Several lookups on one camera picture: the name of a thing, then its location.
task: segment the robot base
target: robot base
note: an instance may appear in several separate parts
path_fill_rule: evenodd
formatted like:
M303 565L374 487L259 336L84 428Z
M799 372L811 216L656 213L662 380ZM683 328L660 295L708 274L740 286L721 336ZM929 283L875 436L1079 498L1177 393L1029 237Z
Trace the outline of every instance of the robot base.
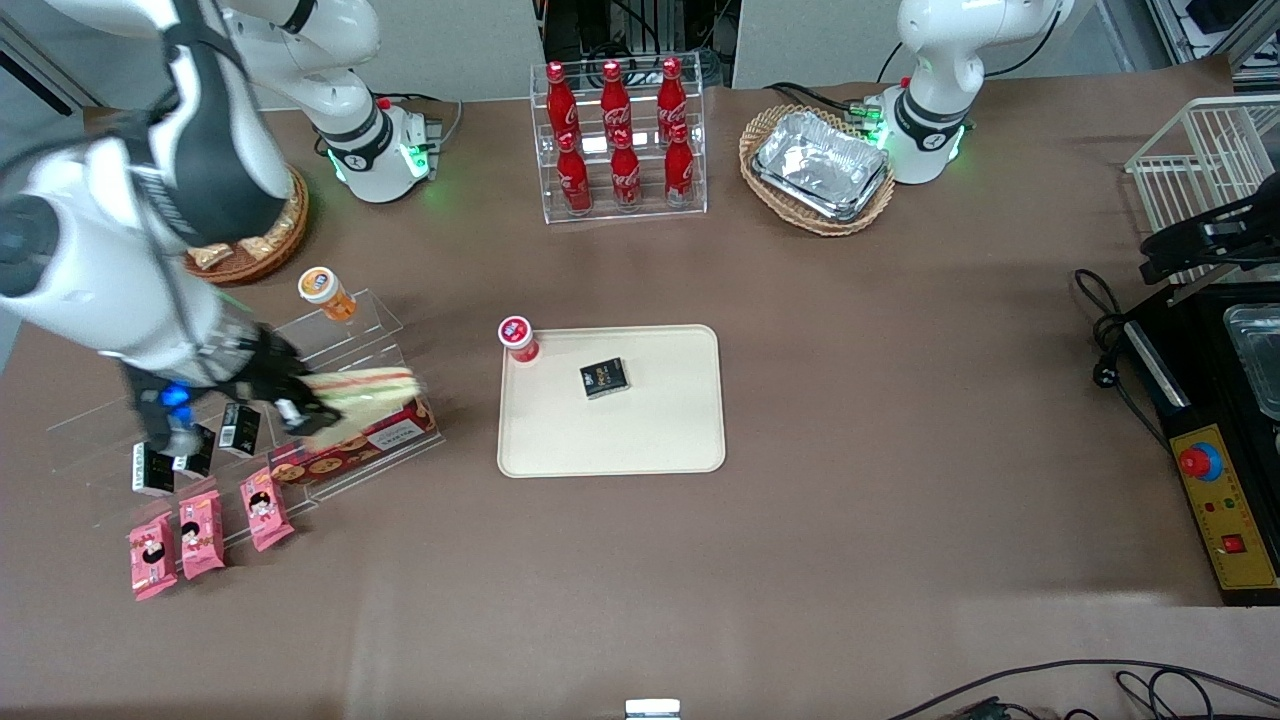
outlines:
M342 168L334 160L338 179L365 202L390 202L403 197L413 186L428 179L431 168L422 114L399 106L392 106L385 113L392 120L392 141L374 159L370 169L357 172Z
M931 143L933 137L938 138L940 145L932 150L920 150L915 138L909 136L895 118L893 105L902 92L901 87L891 87L882 96L884 151L888 152L888 163L893 168L893 179L896 182L923 184L942 174L947 163L951 161L951 152L960 142L963 133L957 132L950 140L942 133L925 137L925 146Z

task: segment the brown table surface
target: brown table surface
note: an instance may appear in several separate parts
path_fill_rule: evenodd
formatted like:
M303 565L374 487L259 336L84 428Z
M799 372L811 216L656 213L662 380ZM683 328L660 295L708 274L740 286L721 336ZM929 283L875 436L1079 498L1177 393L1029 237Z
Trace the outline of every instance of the brown table surface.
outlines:
M467 106L440 178L385 206L338 186L301 114L273 114L315 228L234 295L279 323L305 310L308 265L375 288L448 442L289 544L138 603L124 538L70 520L84 491L49 475L44 437L119 396L118 372L27 325L0 379L3 715L603 719L673 696L691 720L874 720L1071 656L1275 691L1280 615L1217 607L1170 462L1089 383L1068 290L1085 265L1142 297L1121 164L1187 100L1229 91L1222 64L992 82L946 174L846 240L783 224L740 179L765 91L709 95L705 218L557 228L525 102ZM724 466L504 478L507 313L714 328ZM1121 707L1098 669L989 689Z

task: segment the coca-cola bottle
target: coca-cola bottle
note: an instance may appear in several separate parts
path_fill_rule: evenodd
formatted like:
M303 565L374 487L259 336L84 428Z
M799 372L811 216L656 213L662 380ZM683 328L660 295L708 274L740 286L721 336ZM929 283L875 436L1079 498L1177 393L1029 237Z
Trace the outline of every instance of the coca-cola bottle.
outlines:
M671 128L685 124L685 86L680 85L680 58L662 61L658 90L658 142L671 141Z
M591 187L586 182L586 163L577 154L577 143L568 135L556 138L561 156L556 169L561 176L561 191L564 192L564 205L568 214L580 218L591 211Z
M694 196L694 151L689 149L689 126L671 128L667 146L667 205L685 208Z
M627 136L631 146L631 97L622 87L622 65L617 60L604 61L604 91L600 94L600 114L604 115L604 137L609 147L617 149L614 141Z
M556 142L558 145L563 136L577 145L582 136L582 131L577 126L577 100L573 97L573 91L568 88L568 83L564 82L564 65L559 60L547 63L547 81L549 83L547 117L552 120Z
M613 169L613 199L618 202L618 210L634 213L640 208L640 159L631 149L631 128L614 131L613 158L609 165Z

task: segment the wicker basket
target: wicker basket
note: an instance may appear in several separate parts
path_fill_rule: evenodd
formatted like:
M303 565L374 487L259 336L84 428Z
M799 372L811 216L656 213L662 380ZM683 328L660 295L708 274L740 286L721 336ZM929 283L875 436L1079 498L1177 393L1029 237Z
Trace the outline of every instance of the wicker basket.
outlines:
M268 236L276 238L275 250L270 255L257 260L238 242L233 242L232 255L219 260L207 270L201 270L191 255L187 255L187 272L216 286L227 287L257 282L280 269L280 265L302 246L302 238L307 233L307 211L311 205L307 183L302 176L292 167L289 167L289 174L293 177L293 195L284 204L280 218L268 232Z
M826 237L854 234L855 232L872 224L872 220L874 220L876 217L884 210L884 206L888 205L888 200L893 197L892 170L890 170L888 177L884 178L884 182L881 183L876 195L872 196L870 201L867 202L867 206L863 208L861 214L859 214L852 223L836 223L823 218L813 208L809 208L795 197L791 197L781 190L762 181L754 172L751 172L751 156L755 155L755 151L759 150L760 145L763 145L769 137L773 128L777 127L778 120L788 113L797 113L800 110L815 113L836 129L850 135L855 132L852 126L826 110L805 108L803 105L780 105L777 108L771 108L756 115L750 123L746 123L746 129L742 131L742 137L737 141L739 169L742 172L742 179L746 181L746 184L751 187L751 191L755 192L755 195L758 195L760 200L769 206L769 209L777 213L780 218L797 228L804 228L814 234Z

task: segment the red emergency stop button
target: red emergency stop button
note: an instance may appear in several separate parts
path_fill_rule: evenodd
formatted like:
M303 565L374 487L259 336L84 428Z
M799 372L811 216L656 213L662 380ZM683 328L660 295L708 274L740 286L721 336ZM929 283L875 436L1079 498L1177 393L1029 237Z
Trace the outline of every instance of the red emergency stop button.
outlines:
M1207 442L1197 442L1178 454L1178 466L1188 475L1212 482L1222 475L1222 456Z

